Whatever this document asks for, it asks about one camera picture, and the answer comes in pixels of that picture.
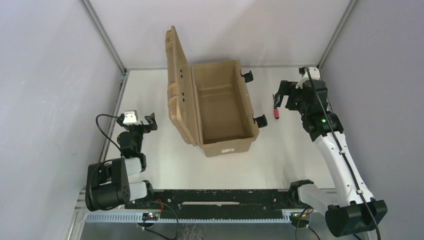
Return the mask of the red handled screwdriver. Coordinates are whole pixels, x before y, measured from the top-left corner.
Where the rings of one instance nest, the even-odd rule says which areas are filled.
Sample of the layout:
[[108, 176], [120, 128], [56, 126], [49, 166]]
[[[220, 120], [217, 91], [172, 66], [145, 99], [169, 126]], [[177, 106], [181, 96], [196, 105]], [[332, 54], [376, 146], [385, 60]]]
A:
[[274, 118], [275, 118], [276, 120], [278, 120], [278, 119], [280, 118], [280, 114], [279, 114], [279, 110], [278, 110], [278, 108], [274, 108], [274, 107], [273, 107], [273, 114], [274, 114]]

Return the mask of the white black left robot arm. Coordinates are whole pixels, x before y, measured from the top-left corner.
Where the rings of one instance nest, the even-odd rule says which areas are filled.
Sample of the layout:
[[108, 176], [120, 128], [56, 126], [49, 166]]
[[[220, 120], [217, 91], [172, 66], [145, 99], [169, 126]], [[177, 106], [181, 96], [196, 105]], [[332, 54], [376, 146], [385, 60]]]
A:
[[85, 205], [91, 212], [109, 211], [135, 200], [154, 198], [154, 189], [148, 180], [131, 182], [129, 177], [147, 168], [142, 142], [145, 134], [158, 128], [155, 114], [145, 117], [147, 123], [139, 120], [136, 110], [125, 111], [114, 119], [125, 129], [114, 142], [120, 157], [88, 166]]

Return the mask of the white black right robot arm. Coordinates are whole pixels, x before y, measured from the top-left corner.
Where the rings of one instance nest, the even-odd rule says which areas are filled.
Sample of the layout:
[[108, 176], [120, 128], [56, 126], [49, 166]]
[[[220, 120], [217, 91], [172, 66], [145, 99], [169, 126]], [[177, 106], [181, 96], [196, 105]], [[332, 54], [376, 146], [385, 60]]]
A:
[[322, 154], [337, 194], [328, 194], [311, 180], [298, 180], [290, 184], [294, 199], [322, 214], [335, 237], [375, 231], [377, 239], [382, 239], [378, 224], [388, 207], [384, 200], [376, 200], [364, 183], [347, 147], [343, 126], [327, 109], [325, 83], [282, 80], [273, 96], [276, 108], [284, 96], [288, 97], [285, 108], [300, 113], [302, 126]]

